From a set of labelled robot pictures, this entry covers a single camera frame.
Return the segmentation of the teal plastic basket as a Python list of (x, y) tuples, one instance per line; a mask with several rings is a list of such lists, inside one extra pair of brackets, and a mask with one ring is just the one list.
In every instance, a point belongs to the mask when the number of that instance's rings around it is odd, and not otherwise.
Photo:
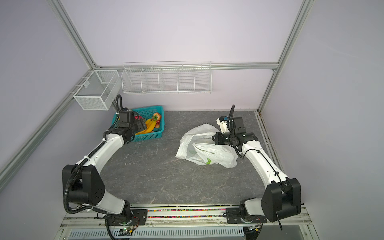
[[(151, 133), (142, 134), (142, 135), (135, 135), (133, 130), (128, 128), (119, 128), (118, 127), (118, 120), (120, 112), (122, 111), (135, 111), (137, 112), (144, 120), (145, 122), (148, 119), (151, 119), (154, 113), (159, 113), (162, 115), (162, 119), (157, 122), (154, 130)], [(116, 116), (113, 119), (112, 126), (104, 133), (104, 138), (109, 141), (111, 138), (114, 138), (116, 136), (121, 136), (123, 138), (123, 141), (125, 144), (132, 143), (132, 142), (139, 142), (139, 141), (146, 141), (151, 139), (158, 139), (162, 136), (162, 133), (164, 131), (164, 125), (165, 125), (165, 119), (163, 117), (164, 110), (161, 106), (153, 106), (148, 108), (141, 108), (141, 109), (133, 109), (133, 110), (120, 110), (116, 113)]]

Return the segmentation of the yellow fake banana bunch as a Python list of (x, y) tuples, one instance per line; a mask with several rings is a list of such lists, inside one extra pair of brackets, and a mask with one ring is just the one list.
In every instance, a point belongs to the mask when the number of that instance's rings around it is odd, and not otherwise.
[(153, 119), (148, 119), (145, 122), (145, 124), (146, 124), (147, 128), (145, 130), (141, 131), (141, 132), (135, 133), (135, 135), (142, 135), (142, 134), (151, 133), (154, 130), (154, 128), (155, 128), (155, 126), (157, 124), (157, 121), (155, 121)]

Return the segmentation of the white plastic bag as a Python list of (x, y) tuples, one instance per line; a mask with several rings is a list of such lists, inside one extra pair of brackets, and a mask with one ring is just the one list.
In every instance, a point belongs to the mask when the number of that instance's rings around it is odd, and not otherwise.
[(218, 131), (209, 124), (203, 124), (189, 130), (180, 140), (176, 158), (200, 166), (219, 164), (225, 168), (236, 167), (238, 156), (235, 150), (227, 145), (215, 145), (212, 140)]

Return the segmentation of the orange fake persimmon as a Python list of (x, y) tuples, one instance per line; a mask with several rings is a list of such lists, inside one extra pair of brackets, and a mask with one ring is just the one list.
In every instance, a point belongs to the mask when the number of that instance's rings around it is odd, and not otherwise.
[(152, 120), (158, 122), (162, 119), (162, 115), (159, 114), (159, 113), (154, 113), (153, 116), (152, 116)]

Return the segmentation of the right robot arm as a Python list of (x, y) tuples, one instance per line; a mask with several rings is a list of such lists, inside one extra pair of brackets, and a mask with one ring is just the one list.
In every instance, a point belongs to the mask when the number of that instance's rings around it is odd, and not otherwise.
[(301, 213), (301, 184), (289, 178), (267, 155), (254, 133), (247, 132), (241, 117), (234, 116), (232, 106), (228, 116), (217, 119), (220, 131), (212, 136), (215, 145), (229, 146), (241, 159), (248, 159), (263, 181), (265, 191), (261, 198), (241, 201), (237, 213), (225, 217), (239, 219), (245, 224), (257, 221), (280, 222)]

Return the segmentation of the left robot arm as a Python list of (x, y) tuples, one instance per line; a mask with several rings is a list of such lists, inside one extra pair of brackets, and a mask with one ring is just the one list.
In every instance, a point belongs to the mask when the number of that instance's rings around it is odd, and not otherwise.
[(103, 214), (107, 223), (124, 226), (134, 220), (131, 205), (106, 190), (100, 173), (117, 150), (135, 140), (145, 123), (137, 112), (123, 107), (121, 95), (115, 102), (116, 118), (102, 141), (78, 163), (63, 168), (63, 205), (68, 214), (90, 210)]

